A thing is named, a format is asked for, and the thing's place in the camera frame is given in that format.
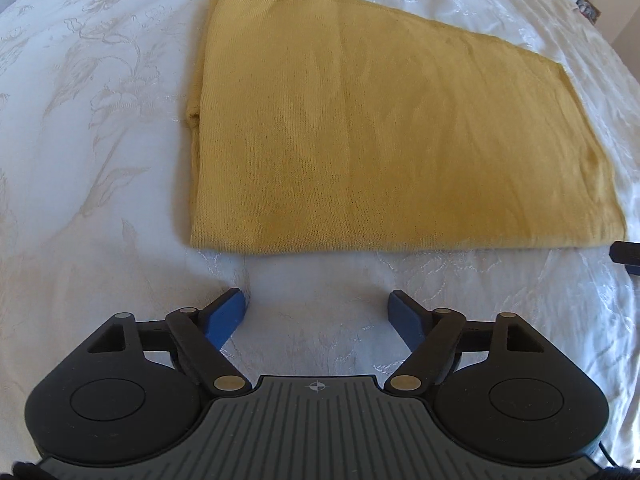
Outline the framed photo right nightstand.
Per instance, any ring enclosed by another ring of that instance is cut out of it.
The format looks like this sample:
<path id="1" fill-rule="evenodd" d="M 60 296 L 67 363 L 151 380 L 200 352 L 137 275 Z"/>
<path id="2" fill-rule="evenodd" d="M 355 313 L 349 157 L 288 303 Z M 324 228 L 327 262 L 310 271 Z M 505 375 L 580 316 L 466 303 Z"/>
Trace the framed photo right nightstand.
<path id="1" fill-rule="evenodd" d="M 590 0 L 576 0 L 575 2 L 580 14 L 591 24 L 597 24 L 601 11 Z"/>

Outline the yellow knit sweater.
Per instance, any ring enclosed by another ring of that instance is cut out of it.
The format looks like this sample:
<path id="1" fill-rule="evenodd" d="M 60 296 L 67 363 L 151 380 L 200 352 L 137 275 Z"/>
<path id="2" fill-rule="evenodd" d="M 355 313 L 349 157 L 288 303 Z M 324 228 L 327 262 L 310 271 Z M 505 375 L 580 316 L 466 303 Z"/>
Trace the yellow knit sweater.
<path id="1" fill-rule="evenodd" d="M 186 122 L 196 248 L 596 247 L 627 231 L 560 64 L 366 0 L 210 0 Z"/>

